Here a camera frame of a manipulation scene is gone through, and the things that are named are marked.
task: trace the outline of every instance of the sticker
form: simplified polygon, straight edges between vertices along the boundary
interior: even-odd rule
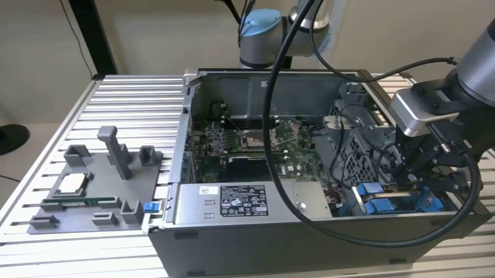
[[[201,195],[218,195],[218,186],[201,186]]]
[[[222,186],[221,204],[223,217],[267,216],[269,201],[265,185]]]

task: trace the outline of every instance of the black cord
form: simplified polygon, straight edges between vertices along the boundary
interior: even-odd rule
[[[382,159],[385,158],[385,155],[386,155],[386,152],[387,150],[395,146],[395,143],[389,143],[386,146],[385,146],[385,149],[383,149],[383,152],[381,152],[381,155],[378,156],[378,161],[377,161],[377,165],[375,165],[375,172],[377,172],[377,175],[381,175],[382,171],[381,171],[381,163],[382,163]]]
[[[357,104],[357,103],[351,103],[351,104],[347,104],[345,105],[345,107],[339,110],[339,113],[337,115],[337,118],[339,118],[341,120],[341,134],[339,134],[339,141],[338,141],[338,148],[335,150],[335,156],[334,156],[334,159],[333,159],[333,162],[331,162],[331,168],[330,168],[330,175],[331,175],[331,178],[334,180],[334,182],[338,184],[338,186],[341,188],[347,188],[347,189],[353,189],[351,186],[349,186],[335,175],[334,175],[334,168],[335,168],[335,165],[337,165],[337,162],[338,162],[338,158],[339,156],[342,156],[342,147],[343,147],[343,138],[345,138],[345,128],[343,128],[343,121],[342,121],[342,115],[343,115],[343,111],[346,110],[347,107],[351,107],[351,106],[359,106],[359,107],[363,107],[363,105],[361,104]]]
[[[226,4],[227,8],[230,8],[230,11],[231,11],[231,14],[234,16],[234,19],[238,22],[238,24],[241,24],[239,13],[238,13],[238,10],[235,9],[233,0],[218,0],[218,1],[223,2]]]
[[[90,68],[90,65],[88,65],[88,61],[86,61],[86,57],[84,57],[84,53],[83,53],[83,47],[82,47],[82,44],[80,44],[79,37],[78,37],[78,35],[76,35],[76,31],[75,31],[75,29],[74,29],[74,27],[72,27],[72,23],[71,23],[71,20],[70,20],[70,15],[67,14],[67,10],[66,10],[66,6],[64,6],[63,1],[59,0],[59,2],[60,2],[62,9],[64,10],[66,19],[67,19],[67,22],[70,23],[70,27],[71,27],[72,34],[75,35],[76,40],[78,40],[78,46],[79,46],[80,56],[83,57],[83,61],[84,61],[84,64],[86,64],[86,68],[88,69],[88,71],[90,71],[90,77],[92,78],[92,77],[94,77],[94,73],[92,73],[92,71],[91,71],[91,68]]]
[[[357,77],[353,77],[342,72],[339,72],[329,63],[327,61],[325,60],[323,56],[319,54],[319,51],[318,51],[318,47],[317,47],[317,44],[315,44],[315,37],[314,37],[314,23],[315,23],[315,19],[317,19],[317,15],[318,15],[318,10],[322,6],[322,3],[323,1],[321,1],[321,3],[318,4],[318,8],[317,8],[317,11],[315,11],[315,14],[314,14],[314,17],[313,17],[313,23],[310,25],[310,44],[311,44],[311,48],[313,48],[313,51],[315,53],[315,56],[319,60],[319,62],[325,65],[325,67],[331,71],[334,72],[335,75],[338,75],[339,77],[353,81],[353,82],[363,82],[363,83],[367,83],[367,82],[374,82],[374,81],[378,81],[391,75],[395,75],[403,71],[407,71],[421,65],[427,65],[427,64],[433,64],[433,63],[447,63],[447,64],[451,64],[451,65],[457,65],[458,62],[455,61],[455,57],[449,57],[449,58],[431,58],[431,59],[426,59],[426,60],[422,60],[422,61],[418,61],[418,62],[414,62],[377,77],[373,77],[373,78],[357,78]]]
[[[353,104],[349,104],[349,105],[346,105],[345,106],[345,108],[346,107],[349,107],[349,106],[358,106],[358,107],[362,107],[362,108],[365,108],[366,109],[366,107],[362,105],[362,104],[358,104],[358,103],[353,103]],[[365,142],[366,142],[366,144],[369,144],[370,145],[370,148],[374,150],[374,151],[377,151],[378,153],[383,153],[385,151],[370,141],[370,139],[366,137],[366,130],[365,130],[365,132],[363,132],[363,140],[365,140]]]
[[[241,24],[239,24],[239,29],[238,29],[238,45],[241,46],[241,33],[242,33],[242,28],[246,23],[246,18],[249,17],[251,11],[254,10],[254,6],[257,4],[257,0],[246,0],[245,1],[245,7],[242,9],[242,14],[241,14]]]
[[[347,241],[354,244],[359,244],[367,247],[379,247],[379,248],[406,248],[411,246],[418,246],[421,244],[425,244],[439,237],[445,236],[465,220],[466,216],[473,211],[473,208],[478,201],[478,195],[479,190],[482,187],[481,183],[481,177],[479,177],[479,167],[477,164],[475,159],[473,156],[467,155],[466,153],[462,154],[463,160],[466,161],[467,167],[470,169],[470,175],[471,175],[471,188],[470,188],[470,195],[467,197],[466,203],[462,205],[459,211],[457,212],[455,216],[450,219],[450,221],[439,228],[437,228],[434,231],[427,233],[426,235],[417,237],[410,240],[399,240],[394,242],[389,241],[378,241],[378,240],[366,240],[359,239],[353,236],[347,236],[331,229],[327,229],[325,226],[322,226],[318,222],[314,222],[307,216],[295,208],[293,201],[286,193],[285,187],[281,182],[281,177],[278,174],[278,169],[275,167],[275,160],[274,160],[274,154],[271,152],[271,140],[270,140],[270,110],[271,110],[271,99],[274,96],[274,89],[275,89],[275,83],[279,76],[281,66],[283,62],[283,58],[286,57],[291,42],[294,40],[294,37],[298,33],[298,29],[301,26],[301,23],[305,19],[305,17],[309,14],[309,11],[311,9],[311,6],[314,4],[315,0],[307,0],[301,8],[301,11],[298,13],[298,16],[294,20],[294,24],[289,30],[287,37],[283,41],[279,54],[275,58],[274,67],[271,69],[270,78],[269,78],[269,84],[266,88],[266,95],[265,95],[265,103],[263,103],[263,139],[265,139],[265,153],[266,153],[266,160],[269,164],[270,169],[270,175],[274,179],[274,184],[278,189],[281,198],[291,211],[291,213],[297,216],[297,218],[307,224],[311,228],[318,230],[319,232],[325,233],[327,236],[333,236],[337,239],[341,239],[343,241]]]
[[[0,175],[0,178],[6,178],[11,181],[16,181],[16,182],[22,182],[20,180],[18,180],[16,178],[11,178],[11,177],[7,177],[6,175]]]

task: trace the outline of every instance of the beige wall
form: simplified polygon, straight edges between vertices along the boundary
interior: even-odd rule
[[[59,1],[0,0],[0,124],[62,122],[88,81]]]
[[[341,2],[347,11],[333,63],[375,72],[422,58],[462,55],[495,10],[494,0]],[[259,0],[257,7],[287,14],[294,3]],[[221,2],[96,0],[96,5],[122,73],[181,74],[187,67],[239,66],[237,25]],[[319,64],[298,58],[294,66]],[[425,79],[442,77],[447,69],[427,66],[411,73]],[[58,0],[0,0],[0,124],[60,122],[88,81]]]
[[[495,16],[494,0],[350,0],[333,63],[385,72],[433,57],[462,57]],[[453,66],[410,70],[418,80]]]

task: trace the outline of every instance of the robotic arm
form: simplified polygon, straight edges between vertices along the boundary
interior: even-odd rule
[[[491,93],[493,85],[495,85],[495,21],[490,24],[486,34],[482,35],[465,56],[458,70],[454,70],[443,80],[419,83],[411,90],[398,92],[391,106],[391,113],[397,120],[398,135],[395,145],[401,152],[401,163],[393,171],[398,184],[415,180],[419,182],[419,187],[422,185],[443,186],[446,191],[455,193],[463,193],[469,188],[469,196],[451,220],[430,233],[409,240],[395,242],[377,241],[345,235],[306,217],[293,204],[285,191],[271,154],[269,123],[275,83],[283,58],[290,51],[293,40],[298,36],[298,29],[313,10],[315,2],[317,0],[306,0],[301,7],[299,14],[283,39],[266,89],[263,142],[274,184],[282,200],[297,218],[327,236],[367,247],[406,248],[418,246],[445,236],[466,219],[478,202],[482,181],[477,162],[482,153],[495,143],[495,137],[493,137],[495,135],[493,134],[494,128],[482,126],[482,120],[485,118],[490,119],[489,117],[494,115],[495,111],[495,94]],[[310,25],[310,33],[313,33],[313,28],[314,25]],[[325,66],[338,76],[346,78],[327,63],[325,63]],[[377,81],[393,75],[397,71],[381,75],[373,80],[362,79],[359,82]],[[462,180],[459,173],[441,176],[443,180],[438,179],[441,174],[435,172],[438,165],[467,166],[471,181],[470,187],[466,178]]]
[[[479,161],[495,146],[495,20],[445,79],[418,83],[397,92],[391,114],[402,163],[398,181],[418,179],[449,192],[466,193],[461,172],[438,179],[437,166],[466,167],[462,153]]]
[[[251,0],[247,8],[249,12],[242,18],[241,24],[241,64],[247,68],[269,68],[274,64],[275,56],[279,53],[305,0],[298,1],[287,17],[281,16],[281,12],[274,9],[258,9],[251,12],[254,3],[255,0]],[[310,44],[311,26],[318,47],[325,45],[330,37],[330,13],[334,0],[317,0],[317,3],[322,7],[314,5],[305,16],[287,56],[311,56],[314,54]]]

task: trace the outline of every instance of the black pole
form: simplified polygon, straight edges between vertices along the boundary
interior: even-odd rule
[[[86,46],[100,75],[119,74],[94,0],[70,0]]]
[[[0,155],[4,155],[18,148],[28,141],[30,130],[22,125],[0,126]]]

